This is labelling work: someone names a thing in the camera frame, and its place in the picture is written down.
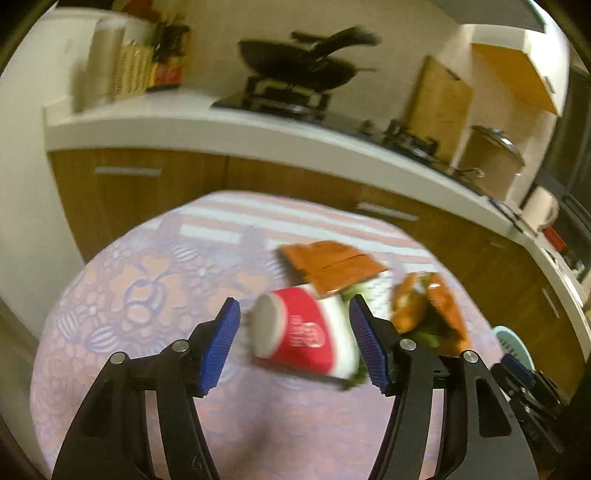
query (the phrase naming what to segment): basket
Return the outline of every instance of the basket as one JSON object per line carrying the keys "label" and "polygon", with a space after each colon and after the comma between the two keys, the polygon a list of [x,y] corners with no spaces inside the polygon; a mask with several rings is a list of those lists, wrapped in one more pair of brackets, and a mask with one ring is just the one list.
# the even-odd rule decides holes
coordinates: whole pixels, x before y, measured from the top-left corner
{"label": "basket", "polygon": [[503,352],[513,355],[527,369],[535,370],[534,361],[531,359],[527,347],[513,330],[499,325],[492,329],[492,333],[501,344]]}

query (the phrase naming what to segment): tablecloth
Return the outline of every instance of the tablecloth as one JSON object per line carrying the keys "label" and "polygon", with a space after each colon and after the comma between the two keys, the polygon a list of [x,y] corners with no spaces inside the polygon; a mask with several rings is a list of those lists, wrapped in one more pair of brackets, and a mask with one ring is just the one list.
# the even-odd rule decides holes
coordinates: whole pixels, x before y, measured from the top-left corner
{"label": "tablecloth", "polygon": [[[390,267],[392,285],[410,271],[439,271],[453,289],[474,349],[487,365],[501,349],[459,282],[418,242],[376,219],[263,194],[217,192],[133,229],[66,288],[45,324],[31,383],[31,414],[50,469],[78,406],[109,355],[159,353],[214,318],[226,297],[243,311],[288,286],[275,249],[333,239]],[[196,400],[224,480],[360,480],[368,477],[392,407],[370,383],[331,383],[252,362],[246,320],[219,385]],[[442,395],[433,400],[423,472],[433,473]],[[155,395],[147,393],[156,474],[168,478]]]}

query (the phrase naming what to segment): cutting board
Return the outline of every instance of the cutting board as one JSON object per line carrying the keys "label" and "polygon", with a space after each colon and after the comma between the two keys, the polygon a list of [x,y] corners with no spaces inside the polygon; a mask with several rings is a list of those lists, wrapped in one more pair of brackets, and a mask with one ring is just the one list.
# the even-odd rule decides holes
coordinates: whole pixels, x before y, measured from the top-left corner
{"label": "cutting board", "polygon": [[451,162],[466,125],[473,93],[460,77],[433,57],[425,57],[408,129],[424,140],[432,138],[439,142],[436,159]]}

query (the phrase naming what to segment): white countertop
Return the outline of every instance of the white countertop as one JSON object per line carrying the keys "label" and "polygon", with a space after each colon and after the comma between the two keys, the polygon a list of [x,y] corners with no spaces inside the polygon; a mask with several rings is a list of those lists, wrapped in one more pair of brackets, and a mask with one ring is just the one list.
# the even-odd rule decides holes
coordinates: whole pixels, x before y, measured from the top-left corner
{"label": "white countertop", "polygon": [[582,289],[543,235],[535,238],[518,232],[486,198],[403,155],[296,120],[210,109],[216,100],[181,89],[72,114],[71,100],[64,99],[45,108],[46,150],[159,148],[256,158],[332,174],[437,206],[523,245],[557,293],[585,358],[589,356],[591,328],[580,308]]}

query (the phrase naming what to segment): frying pan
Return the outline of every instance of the frying pan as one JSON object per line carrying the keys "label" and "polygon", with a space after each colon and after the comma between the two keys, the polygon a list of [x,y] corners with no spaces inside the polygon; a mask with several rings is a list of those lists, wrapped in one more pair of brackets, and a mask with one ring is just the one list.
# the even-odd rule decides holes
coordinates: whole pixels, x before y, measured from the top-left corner
{"label": "frying pan", "polygon": [[360,27],[351,27],[330,37],[293,32],[300,43],[314,44],[310,49],[296,44],[242,40],[240,54],[244,62],[261,77],[325,92],[347,83],[361,70],[346,60],[329,57],[341,48],[353,45],[375,46],[380,40]]}

